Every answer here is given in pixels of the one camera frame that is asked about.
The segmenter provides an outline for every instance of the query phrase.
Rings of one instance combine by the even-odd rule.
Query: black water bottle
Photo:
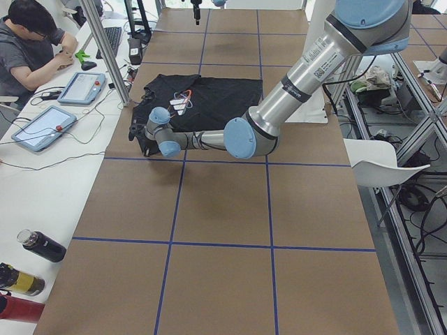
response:
[[[41,232],[24,229],[17,235],[17,240],[23,244],[25,249],[51,262],[60,262],[64,259],[65,247]]]

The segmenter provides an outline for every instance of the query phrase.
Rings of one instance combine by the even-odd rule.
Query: cardboard table surface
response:
[[[298,59],[304,12],[165,10],[131,97],[159,73],[262,78]],[[277,151],[144,158],[121,114],[36,335],[397,335],[336,118]]]

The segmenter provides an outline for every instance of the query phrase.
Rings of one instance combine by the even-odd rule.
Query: light blue joint cover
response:
[[[335,15],[345,26],[368,29],[388,21],[407,0],[337,0]]]
[[[222,7],[226,3],[226,0],[211,0],[211,1],[216,7]]]
[[[164,107],[155,107],[149,114],[149,120],[155,124],[168,124],[170,121],[169,111]]]
[[[234,157],[248,159],[256,151],[256,137],[247,120],[236,117],[230,120],[223,130],[223,143]]]
[[[166,158],[171,158],[180,153],[182,148],[175,141],[165,141],[159,144],[161,154]]]
[[[373,45],[368,47],[363,56],[377,56],[379,54],[391,54],[393,52],[399,52],[408,46],[409,38],[403,40],[396,40],[395,42]]]

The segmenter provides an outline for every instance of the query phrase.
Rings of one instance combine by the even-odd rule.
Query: computer mouse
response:
[[[96,63],[94,61],[85,61],[84,63],[82,63],[81,65],[81,69],[84,71],[90,70],[91,68],[96,67]]]

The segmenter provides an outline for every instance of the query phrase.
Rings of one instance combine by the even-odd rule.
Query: glasses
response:
[[[35,31],[36,34],[38,34],[40,37],[43,37],[43,39],[47,38],[47,35],[43,35],[42,33],[38,33],[37,31]]]

